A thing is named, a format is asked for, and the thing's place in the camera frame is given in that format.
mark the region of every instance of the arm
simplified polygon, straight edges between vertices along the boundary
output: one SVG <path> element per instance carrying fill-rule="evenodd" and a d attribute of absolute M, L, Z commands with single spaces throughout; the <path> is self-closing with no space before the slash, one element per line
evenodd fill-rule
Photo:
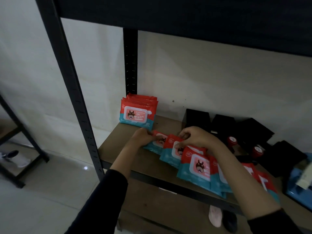
<path fill-rule="evenodd" d="M 255 219 L 281 209 L 218 138 L 198 127 L 188 127 L 180 133 L 184 139 L 189 135 L 188 139 L 178 143 L 176 147 L 194 145 L 213 152 L 247 219 Z"/>
<path fill-rule="evenodd" d="M 160 139 L 159 136 L 150 135 L 144 128 L 134 133 L 68 228 L 67 234 L 97 233 L 103 228 L 105 233 L 114 233 L 134 157 L 141 146 L 156 139 Z"/>

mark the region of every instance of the forearm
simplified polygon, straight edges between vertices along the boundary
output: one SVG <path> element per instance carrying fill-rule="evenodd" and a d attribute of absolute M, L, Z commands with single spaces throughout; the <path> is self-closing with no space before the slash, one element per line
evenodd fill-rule
<path fill-rule="evenodd" d="M 139 147 L 140 146 L 137 143 L 129 140 L 121 150 L 119 156 L 115 159 L 111 169 L 120 172 L 128 180 L 130 177 L 131 165 Z"/>
<path fill-rule="evenodd" d="M 213 154 L 247 219 L 264 216 L 281 208 L 225 145 L 216 145 Z"/>

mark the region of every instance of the white wall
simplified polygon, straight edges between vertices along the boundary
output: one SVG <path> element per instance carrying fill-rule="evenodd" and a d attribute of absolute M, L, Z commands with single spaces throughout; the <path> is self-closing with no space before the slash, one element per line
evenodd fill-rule
<path fill-rule="evenodd" d="M 122 29 L 62 22 L 99 146 L 125 94 Z M 273 141 L 304 152 L 312 152 L 311 68 L 312 58 L 138 35 L 138 92 L 159 97 L 159 115 L 181 120 L 188 107 L 254 117 Z M 43 149 L 91 163 L 35 0 L 0 0 L 0 92 Z"/>

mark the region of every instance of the cartoon animal face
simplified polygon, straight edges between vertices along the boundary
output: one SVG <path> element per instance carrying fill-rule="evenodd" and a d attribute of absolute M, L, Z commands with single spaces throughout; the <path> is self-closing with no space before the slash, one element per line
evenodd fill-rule
<path fill-rule="evenodd" d="M 178 148 L 177 153 L 182 155 L 184 148 Z"/>
<path fill-rule="evenodd" d="M 159 142 L 160 144 L 164 144 L 165 141 L 166 141 L 166 138 L 162 138 L 162 139 L 158 140 L 158 142 Z"/>
<path fill-rule="evenodd" d="M 129 110 L 128 117 L 129 117 L 130 119 L 133 119 L 133 118 L 135 117 L 135 111 L 131 112 L 131 111 Z"/>
<path fill-rule="evenodd" d="M 198 172 L 203 173 L 203 172 L 204 172 L 204 169 L 205 169 L 205 167 L 204 167 L 204 162 L 200 162 L 200 161 L 198 160 L 198 162 L 197 162 L 197 164 L 196 164 L 196 169 L 197 169 Z"/>

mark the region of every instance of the metal shelving unit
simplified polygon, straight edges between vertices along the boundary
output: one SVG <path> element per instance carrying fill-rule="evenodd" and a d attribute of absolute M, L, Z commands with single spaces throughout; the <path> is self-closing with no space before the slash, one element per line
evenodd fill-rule
<path fill-rule="evenodd" d="M 27 129 L 24 127 L 21 121 L 17 118 L 17 116 L 14 114 L 14 112 L 11 110 L 11 108 L 5 102 L 4 98 L 1 95 L 0 95 L 0 104 L 12 119 L 12 122 L 10 120 L 0 120 L 1 127 L 0 145 L 7 142 L 10 138 L 21 132 L 26 136 L 29 142 L 34 146 L 34 148 L 39 153 L 39 155 L 17 175 L 14 175 L 3 165 L 0 164 L 0 173 L 7 179 L 9 179 L 18 188 L 23 188 L 25 183 L 20 181 L 20 178 L 24 176 L 33 166 L 35 166 L 40 159 L 43 159 L 45 162 L 48 162 L 49 157 L 35 142 L 30 133 L 27 131 Z"/>
<path fill-rule="evenodd" d="M 137 93 L 138 30 L 312 56 L 312 0 L 36 0 L 97 175 L 103 164 L 60 18 L 123 28 L 126 94 Z M 144 174 L 133 178 L 170 189 Z M 205 200 L 192 190 L 187 196 Z"/>

